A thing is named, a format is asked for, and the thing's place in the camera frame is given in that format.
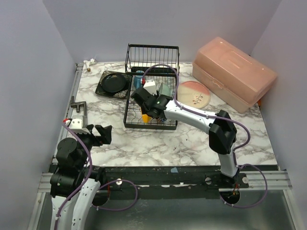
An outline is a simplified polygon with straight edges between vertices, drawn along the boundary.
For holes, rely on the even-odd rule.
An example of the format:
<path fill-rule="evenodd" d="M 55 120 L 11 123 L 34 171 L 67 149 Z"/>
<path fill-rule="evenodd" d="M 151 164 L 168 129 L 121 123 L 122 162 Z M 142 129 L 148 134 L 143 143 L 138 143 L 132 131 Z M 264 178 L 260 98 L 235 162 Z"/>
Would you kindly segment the yellow bowl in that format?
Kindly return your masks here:
<path fill-rule="evenodd" d="M 148 116 L 147 114 L 142 114 L 142 120 L 144 123 L 150 123 L 151 119 L 152 118 Z"/>

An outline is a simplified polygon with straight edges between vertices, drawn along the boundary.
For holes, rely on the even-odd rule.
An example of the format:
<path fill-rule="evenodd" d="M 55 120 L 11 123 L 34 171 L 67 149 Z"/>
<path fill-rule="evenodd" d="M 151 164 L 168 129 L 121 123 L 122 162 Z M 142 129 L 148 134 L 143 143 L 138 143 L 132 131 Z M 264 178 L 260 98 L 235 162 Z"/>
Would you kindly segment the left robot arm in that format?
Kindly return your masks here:
<path fill-rule="evenodd" d="M 58 165 L 50 178 L 52 196 L 52 230 L 83 230 L 94 196 L 106 184 L 106 171 L 94 166 L 92 147 L 109 145 L 112 126 L 83 125 L 78 119 L 64 122 L 72 138 L 57 146 Z"/>

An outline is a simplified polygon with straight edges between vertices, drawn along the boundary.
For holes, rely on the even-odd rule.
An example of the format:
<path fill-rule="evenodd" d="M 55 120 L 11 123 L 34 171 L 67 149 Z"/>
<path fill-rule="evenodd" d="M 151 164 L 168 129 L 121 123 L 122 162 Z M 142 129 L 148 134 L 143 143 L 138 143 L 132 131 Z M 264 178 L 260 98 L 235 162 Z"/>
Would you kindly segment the mint green bowl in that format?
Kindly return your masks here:
<path fill-rule="evenodd" d="M 160 87 L 159 87 L 159 94 L 160 95 L 165 95 L 165 96 L 172 96 L 172 92 L 170 87 L 165 84 L 165 83 L 161 83 Z"/>

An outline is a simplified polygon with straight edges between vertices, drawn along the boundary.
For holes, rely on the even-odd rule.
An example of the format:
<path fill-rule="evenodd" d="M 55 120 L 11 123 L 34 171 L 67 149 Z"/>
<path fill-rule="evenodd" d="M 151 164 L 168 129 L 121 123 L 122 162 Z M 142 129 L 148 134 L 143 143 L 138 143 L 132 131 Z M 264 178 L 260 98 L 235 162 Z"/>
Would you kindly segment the blue floral mug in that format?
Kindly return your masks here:
<path fill-rule="evenodd" d="M 136 74 L 133 77 L 133 85 L 135 89 L 138 89 L 139 87 L 142 87 L 142 79 L 143 79 L 144 71 L 137 70 Z"/>

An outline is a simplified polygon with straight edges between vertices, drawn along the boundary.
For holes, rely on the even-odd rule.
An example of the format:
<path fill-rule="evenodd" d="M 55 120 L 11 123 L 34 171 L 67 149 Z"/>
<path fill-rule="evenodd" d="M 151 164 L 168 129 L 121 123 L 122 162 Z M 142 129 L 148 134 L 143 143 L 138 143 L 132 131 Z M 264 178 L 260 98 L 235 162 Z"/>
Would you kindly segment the red blue patterned bowl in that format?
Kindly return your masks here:
<path fill-rule="evenodd" d="M 159 117 L 159 118 L 157 118 L 156 120 L 157 120 L 157 122 L 158 122 L 159 124 L 161 124 L 161 123 L 164 123 L 164 122 L 167 120 L 167 118 Z"/>

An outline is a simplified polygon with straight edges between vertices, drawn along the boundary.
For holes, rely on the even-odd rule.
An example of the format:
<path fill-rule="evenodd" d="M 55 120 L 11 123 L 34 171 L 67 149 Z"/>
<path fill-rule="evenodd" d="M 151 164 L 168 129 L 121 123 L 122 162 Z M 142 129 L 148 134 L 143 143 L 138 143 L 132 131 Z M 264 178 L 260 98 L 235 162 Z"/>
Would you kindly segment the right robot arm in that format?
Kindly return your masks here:
<path fill-rule="evenodd" d="M 237 175 L 233 154 L 237 129 L 227 112 L 209 113 L 181 104 L 172 96 L 152 95 L 143 87 L 136 89 L 130 97 L 140 106 L 141 112 L 151 118 L 176 120 L 205 132 L 209 135 L 209 147 L 218 154 L 221 174 L 229 178 Z"/>

